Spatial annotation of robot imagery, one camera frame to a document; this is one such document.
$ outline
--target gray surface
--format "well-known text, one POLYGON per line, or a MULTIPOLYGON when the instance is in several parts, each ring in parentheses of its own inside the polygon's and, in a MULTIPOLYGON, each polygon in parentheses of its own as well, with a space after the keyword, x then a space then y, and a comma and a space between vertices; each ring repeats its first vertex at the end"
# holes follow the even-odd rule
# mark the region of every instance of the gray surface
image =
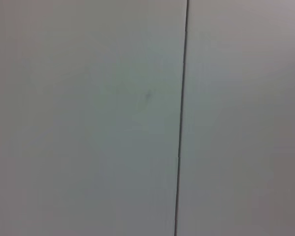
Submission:
POLYGON ((295 0, 191 0, 178 236, 295 236, 295 0))
POLYGON ((0 236, 172 236, 185 1, 0 0, 0 236))

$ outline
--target white wall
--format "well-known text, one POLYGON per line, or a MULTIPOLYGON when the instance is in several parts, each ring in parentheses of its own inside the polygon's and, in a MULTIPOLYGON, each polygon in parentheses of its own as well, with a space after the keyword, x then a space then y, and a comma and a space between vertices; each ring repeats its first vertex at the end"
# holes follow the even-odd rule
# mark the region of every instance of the white wall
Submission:
POLYGON ((172 236, 185 1, 0 0, 0 236, 172 236))
POLYGON ((178 236, 295 236, 295 0, 191 0, 178 236))

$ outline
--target vertical gap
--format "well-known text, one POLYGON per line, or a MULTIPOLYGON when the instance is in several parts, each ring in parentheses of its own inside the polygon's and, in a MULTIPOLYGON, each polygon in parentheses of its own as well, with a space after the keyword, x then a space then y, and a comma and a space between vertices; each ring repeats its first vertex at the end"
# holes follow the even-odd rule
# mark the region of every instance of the vertical gap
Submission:
POLYGON ((189 20, 189 2, 186 0, 186 19, 185 19, 185 38, 183 47, 183 66, 182 66, 182 82, 181 82, 181 99, 180 99, 180 124, 179 124, 179 142, 178 142, 178 165, 177 165, 177 186, 176 186, 176 205, 175 205, 175 229, 174 236, 177 236, 178 227, 178 206, 179 206, 179 185, 180 185, 180 160, 181 160, 181 139, 182 139, 182 119, 183 119, 183 100, 186 76, 186 55, 188 42, 188 20, 189 20))

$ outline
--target dark line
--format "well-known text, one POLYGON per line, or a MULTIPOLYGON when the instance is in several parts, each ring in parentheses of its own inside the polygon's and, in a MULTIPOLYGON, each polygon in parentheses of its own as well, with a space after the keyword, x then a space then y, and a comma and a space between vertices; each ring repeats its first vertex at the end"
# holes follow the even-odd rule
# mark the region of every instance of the dark line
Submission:
POLYGON ((180 160, 181 160, 181 138, 182 138, 182 119, 183 119, 183 100, 186 76, 186 55, 187 55, 187 42, 188 42, 188 20, 189 20, 189 2, 186 6, 186 19, 185 19, 185 39, 183 46, 183 66, 182 66, 182 82, 181 82, 181 99, 180 99, 180 124, 179 124, 179 142, 178 142, 178 165, 177 165, 177 186, 176 186, 176 205, 175 205, 175 229, 174 236, 177 236, 178 227, 178 206, 179 206, 179 188, 180 188, 180 160))

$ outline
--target white panel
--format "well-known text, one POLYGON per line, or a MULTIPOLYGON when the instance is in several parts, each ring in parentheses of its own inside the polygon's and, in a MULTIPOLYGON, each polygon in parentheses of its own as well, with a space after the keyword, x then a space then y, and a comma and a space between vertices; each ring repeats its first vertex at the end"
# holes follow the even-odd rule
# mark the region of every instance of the white panel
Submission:
POLYGON ((178 236, 295 236, 295 0, 191 0, 178 236))
POLYGON ((172 236, 184 0, 0 0, 0 236, 172 236))

